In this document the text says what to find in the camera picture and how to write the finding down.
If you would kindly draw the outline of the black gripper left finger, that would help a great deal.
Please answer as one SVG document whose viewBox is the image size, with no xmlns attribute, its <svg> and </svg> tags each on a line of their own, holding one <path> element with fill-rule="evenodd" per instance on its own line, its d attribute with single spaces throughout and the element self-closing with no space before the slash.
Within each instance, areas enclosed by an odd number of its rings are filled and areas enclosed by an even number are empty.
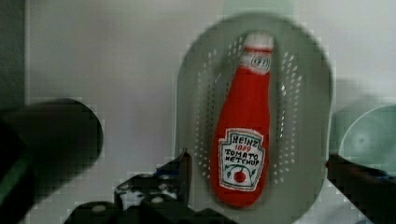
<svg viewBox="0 0 396 224">
<path fill-rule="evenodd" d="M 237 224 L 223 214 L 188 206 L 191 156 L 183 150 L 152 174 L 119 184 L 114 201 L 79 205 L 64 224 Z"/>
</svg>

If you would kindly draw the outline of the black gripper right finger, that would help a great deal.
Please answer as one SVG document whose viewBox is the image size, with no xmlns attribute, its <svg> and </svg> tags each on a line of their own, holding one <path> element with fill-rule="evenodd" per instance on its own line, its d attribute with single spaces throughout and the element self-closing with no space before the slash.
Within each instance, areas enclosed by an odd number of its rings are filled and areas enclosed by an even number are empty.
<svg viewBox="0 0 396 224">
<path fill-rule="evenodd" d="M 395 177 L 331 154 L 327 178 L 374 224 L 396 223 Z"/>
</svg>

